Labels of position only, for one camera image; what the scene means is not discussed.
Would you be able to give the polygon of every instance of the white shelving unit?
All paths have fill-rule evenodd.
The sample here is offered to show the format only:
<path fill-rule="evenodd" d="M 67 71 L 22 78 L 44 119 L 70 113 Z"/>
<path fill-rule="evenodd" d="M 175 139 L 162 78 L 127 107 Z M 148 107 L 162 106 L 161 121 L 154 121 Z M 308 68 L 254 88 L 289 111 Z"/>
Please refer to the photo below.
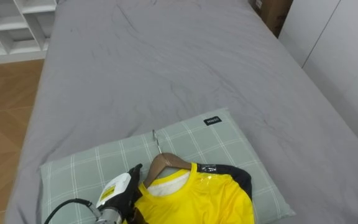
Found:
<path fill-rule="evenodd" d="M 44 58 L 55 0 L 0 0 L 0 63 Z"/>

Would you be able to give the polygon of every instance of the wooden hanger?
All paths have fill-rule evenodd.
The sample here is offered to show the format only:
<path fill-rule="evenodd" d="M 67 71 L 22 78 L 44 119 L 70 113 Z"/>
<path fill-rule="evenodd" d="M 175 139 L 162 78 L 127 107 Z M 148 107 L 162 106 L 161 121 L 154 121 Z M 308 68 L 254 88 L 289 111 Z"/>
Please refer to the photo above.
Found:
<path fill-rule="evenodd" d="M 153 130 L 153 137 L 157 142 L 158 150 L 160 154 L 154 157 L 149 173 L 147 174 L 146 179 L 143 181 L 144 186 L 147 188 L 150 184 L 158 177 L 158 175 L 166 168 L 178 168 L 178 169 L 188 169 L 191 170 L 191 163 L 180 159 L 180 157 L 167 152 L 162 152 L 160 148 L 160 144 L 158 143 L 157 136 L 155 135 L 155 131 Z"/>

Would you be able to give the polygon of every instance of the green plaid pillow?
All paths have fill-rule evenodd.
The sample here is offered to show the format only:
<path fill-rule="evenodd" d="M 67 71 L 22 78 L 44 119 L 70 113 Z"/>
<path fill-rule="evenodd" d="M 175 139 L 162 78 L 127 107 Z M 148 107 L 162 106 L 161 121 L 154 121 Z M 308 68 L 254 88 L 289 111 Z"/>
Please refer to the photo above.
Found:
<path fill-rule="evenodd" d="M 221 122 L 207 126 L 204 120 L 215 116 Z M 212 111 L 170 125 L 158 130 L 157 137 L 162 151 L 172 152 L 186 161 L 229 164 L 246 170 L 252 177 L 256 223 L 269 223 L 295 214 L 228 110 Z M 158 153 L 152 132 L 149 132 L 42 165 L 42 222 L 56 206 L 70 198 L 96 203 L 104 185 L 138 163 L 144 165 L 141 172 L 141 179 L 144 179 Z M 92 213 L 75 204 L 63 207 L 52 219 L 55 224 L 93 222 Z"/>

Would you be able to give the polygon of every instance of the yellow jersey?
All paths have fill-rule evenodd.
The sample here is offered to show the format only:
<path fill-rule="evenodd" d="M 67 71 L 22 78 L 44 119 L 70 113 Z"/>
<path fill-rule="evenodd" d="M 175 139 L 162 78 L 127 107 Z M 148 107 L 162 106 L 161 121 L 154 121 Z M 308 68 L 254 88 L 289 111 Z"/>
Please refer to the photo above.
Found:
<path fill-rule="evenodd" d="M 191 164 L 191 170 L 141 183 L 135 206 L 149 224 L 253 224 L 250 175 L 233 166 Z"/>

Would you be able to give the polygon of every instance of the mattress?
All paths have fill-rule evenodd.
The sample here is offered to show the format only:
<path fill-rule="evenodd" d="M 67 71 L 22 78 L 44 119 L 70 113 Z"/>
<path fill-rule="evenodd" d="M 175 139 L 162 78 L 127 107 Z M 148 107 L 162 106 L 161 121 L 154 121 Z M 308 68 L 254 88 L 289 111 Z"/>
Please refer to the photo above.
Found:
<path fill-rule="evenodd" d="M 66 0 L 6 223 L 40 223 L 39 166 L 227 107 L 297 216 L 358 223 L 358 139 L 246 2 Z"/>

